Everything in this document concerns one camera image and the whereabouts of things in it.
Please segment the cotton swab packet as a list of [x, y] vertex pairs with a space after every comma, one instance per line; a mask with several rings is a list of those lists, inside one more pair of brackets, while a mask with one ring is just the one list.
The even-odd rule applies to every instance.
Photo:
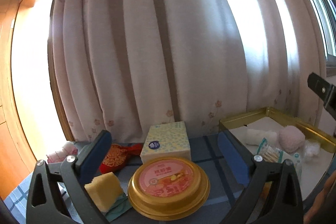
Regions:
[[257, 154], [267, 162], [282, 163], [285, 160], [291, 160], [294, 164], [298, 177], [302, 174], [302, 161], [300, 154], [295, 152], [293, 155], [290, 155], [287, 152], [271, 145], [266, 138], [263, 138], [259, 144]]

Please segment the white cotton balls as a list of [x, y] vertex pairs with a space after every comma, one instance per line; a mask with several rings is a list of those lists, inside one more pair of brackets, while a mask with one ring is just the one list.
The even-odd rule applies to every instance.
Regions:
[[306, 162], [317, 160], [320, 151], [321, 151], [320, 142], [313, 139], [306, 139], [303, 149], [303, 158]]

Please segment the pink fluffy puff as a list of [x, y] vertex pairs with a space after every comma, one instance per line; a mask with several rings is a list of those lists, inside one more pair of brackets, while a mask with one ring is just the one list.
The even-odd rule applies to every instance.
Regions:
[[305, 144], [305, 135], [295, 126], [286, 126], [278, 132], [278, 142], [287, 153], [294, 153]]

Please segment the white gauze roll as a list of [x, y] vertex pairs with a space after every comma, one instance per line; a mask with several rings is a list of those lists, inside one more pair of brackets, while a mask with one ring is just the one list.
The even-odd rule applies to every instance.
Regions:
[[248, 129], [245, 135], [245, 142], [248, 145], [259, 145], [263, 139], [266, 139], [271, 145], [275, 145], [277, 142], [277, 133], [273, 131]]

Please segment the yellow sponge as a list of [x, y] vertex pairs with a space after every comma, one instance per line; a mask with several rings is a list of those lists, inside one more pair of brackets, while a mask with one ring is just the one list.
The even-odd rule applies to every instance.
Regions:
[[112, 172], [95, 177], [91, 183], [85, 184], [84, 188], [97, 208], [103, 213], [107, 213], [123, 194], [121, 184]]

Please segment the orange wooden door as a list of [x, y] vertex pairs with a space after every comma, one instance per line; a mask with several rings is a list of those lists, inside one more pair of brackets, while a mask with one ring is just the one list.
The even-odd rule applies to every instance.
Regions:
[[11, 46], [19, 2], [1, 0], [1, 199], [5, 199], [35, 167], [15, 103]]

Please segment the gold rectangular tin tray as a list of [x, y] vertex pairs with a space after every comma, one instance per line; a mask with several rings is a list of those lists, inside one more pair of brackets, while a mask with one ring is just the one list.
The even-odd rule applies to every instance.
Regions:
[[314, 126], [272, 108], [239, 114], [219, 121], [219, 131], [228, 129], [252, 154], [256, 154], [257, 146], [248, 145], [245, 135], [248, 129], [278, 132], [286, 126], [295, 126], [306, 139], [315, 140], [321, 145], [317, 158], [307, 162], [303, 156], [303, 149], [299, 150], [302, 160], [302, 174], [300, 187], [303, 199], [307, 199], [313, 190], [317, 189], [325, 173], [331, 167], [335, 154], [335, 138], [315, 128]]

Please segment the pink rolled towel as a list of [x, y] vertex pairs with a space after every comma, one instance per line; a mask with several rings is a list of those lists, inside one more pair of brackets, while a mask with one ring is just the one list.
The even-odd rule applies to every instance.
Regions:
[[78, 149], [71, 141], [67, 141], [60, 150], [55, 151], [52, 154], [47, 155], [47, 162], [57, 163], [62, 162], [69, 155], [77, 155]]

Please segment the teal cloth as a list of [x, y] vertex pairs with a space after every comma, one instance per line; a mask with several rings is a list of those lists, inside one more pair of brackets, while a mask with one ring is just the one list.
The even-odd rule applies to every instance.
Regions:
[[123, 193], [120, 196], [118, 196], [115, 203], [105, 214], [105, 217], [108, 220], [108, 222], [112, 222], [118, 217], [120, 217], [122, 214], [127, 212], [130, 208], [131, 204], [129, 202], [128, 196], [125, 193]]

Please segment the red embroidered pouch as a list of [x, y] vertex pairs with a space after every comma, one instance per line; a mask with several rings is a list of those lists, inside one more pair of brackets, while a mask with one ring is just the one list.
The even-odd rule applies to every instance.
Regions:
[[104, 160], [99, 166], [102, 174], [122, 170], [130, 159], [141, 154], [143, 144], [138, 143], [131, 146], [112, 144]]

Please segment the round gold tin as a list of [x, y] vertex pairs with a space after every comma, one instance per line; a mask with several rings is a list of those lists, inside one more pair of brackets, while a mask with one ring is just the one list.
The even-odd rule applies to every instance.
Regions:
[[139, 214], [157, 221], [175, 221], [199, 210], [210, 189], [209, 177], [194, 162], [181, 157], [160, 157], [135, 171], [127, 196]]

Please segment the yellow tissue pack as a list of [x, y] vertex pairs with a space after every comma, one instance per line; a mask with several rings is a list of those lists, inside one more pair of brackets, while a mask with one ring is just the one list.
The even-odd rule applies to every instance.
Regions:
[[143, 144], [143, 164], [159, 157], [182, 157], [191, 160], [190, 142], [185, 122], [152, 125]]

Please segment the pink floral curtain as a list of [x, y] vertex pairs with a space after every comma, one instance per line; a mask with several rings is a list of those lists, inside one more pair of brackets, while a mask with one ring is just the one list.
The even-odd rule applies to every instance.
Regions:
[[326, 74], [310, 0], [54, 0], [52, 54], [77, 141], [143, 141], [183, 121], [190, 137], [272, 106], [318, 125], [308, 88]]

